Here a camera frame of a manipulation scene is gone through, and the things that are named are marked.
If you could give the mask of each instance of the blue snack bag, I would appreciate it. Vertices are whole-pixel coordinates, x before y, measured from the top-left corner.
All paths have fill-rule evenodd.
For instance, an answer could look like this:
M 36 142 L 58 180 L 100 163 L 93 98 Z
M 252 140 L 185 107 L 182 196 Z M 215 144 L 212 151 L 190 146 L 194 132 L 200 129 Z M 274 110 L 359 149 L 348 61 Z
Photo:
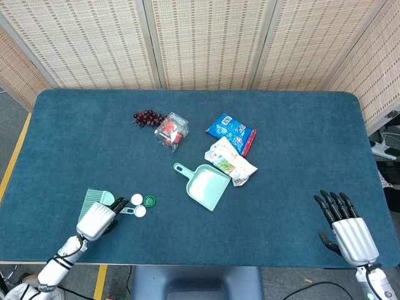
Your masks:
M 254 136 L 256 135 L 255 129 L 246 127 L 227 114 L 220 115 L 215 122 L 208 127 L 206 132 L 218 139 L 226 136 L 228 141 L 242 156 L 246 156 L 249 152 Z

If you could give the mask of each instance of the green brush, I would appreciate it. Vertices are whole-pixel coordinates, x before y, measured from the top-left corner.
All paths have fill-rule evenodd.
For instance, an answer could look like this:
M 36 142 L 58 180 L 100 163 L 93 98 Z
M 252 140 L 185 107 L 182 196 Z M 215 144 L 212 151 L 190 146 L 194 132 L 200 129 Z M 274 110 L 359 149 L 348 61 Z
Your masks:
M 114 196 L 110 192 L 107 191 L 98 191 L 96 189 L 87 189 L 85 200 L 83 201 L 81 213 L 79 214 L 78 222 L 82 219 L 82 217 L 87 213 L 89 208 L 95 202 L 100 202 L 106 205 L 109 205 L 114 202 Z

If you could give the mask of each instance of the beige partition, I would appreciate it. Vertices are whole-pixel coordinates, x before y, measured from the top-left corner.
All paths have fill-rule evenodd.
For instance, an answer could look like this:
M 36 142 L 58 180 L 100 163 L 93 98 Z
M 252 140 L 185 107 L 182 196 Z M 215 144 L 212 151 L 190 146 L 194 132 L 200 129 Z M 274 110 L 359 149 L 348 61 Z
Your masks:
M 369 133 L 400 105 L 400 3 L 389 0 L 332 79 L 331 91 L 348 91 L 361 103 Z
M 0 8 L 59 87 L 156 87 L 134 1 L 2 0 Z
M 246 89 L 270 2 L 152 0 L 166 87 Z
M 380 0 L 284 0 L 267 35 L 255 89 L 318 90 Z
M 32 111 L 38 94 L 51 88 L 48 81 L 2 27 L 0 27 L 0 86 L 28 111 Z

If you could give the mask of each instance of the green bottle cap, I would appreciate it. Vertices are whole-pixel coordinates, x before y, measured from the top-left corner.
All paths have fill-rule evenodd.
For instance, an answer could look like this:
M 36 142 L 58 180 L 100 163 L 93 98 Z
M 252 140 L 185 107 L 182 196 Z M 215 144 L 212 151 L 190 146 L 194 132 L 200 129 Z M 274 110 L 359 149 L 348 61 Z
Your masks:
M 143 204 L 147 208 L 152 208 L 154 205 L 156 205 L 156 198 L 153 196 L 146 196 L 146 198 L 144 198 Z

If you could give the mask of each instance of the clear plastic box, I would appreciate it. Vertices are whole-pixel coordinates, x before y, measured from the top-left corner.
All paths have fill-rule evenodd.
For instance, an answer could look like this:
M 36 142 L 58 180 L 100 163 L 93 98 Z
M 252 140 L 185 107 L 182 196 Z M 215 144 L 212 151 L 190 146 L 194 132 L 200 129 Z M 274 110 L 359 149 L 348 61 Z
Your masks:
M 168 117 L 158 126 L 154 134 L 163 145 L 172 151 L 178 148 L 179 143 L 189 133 L 189 122 L 175 112 L 170 112 Z

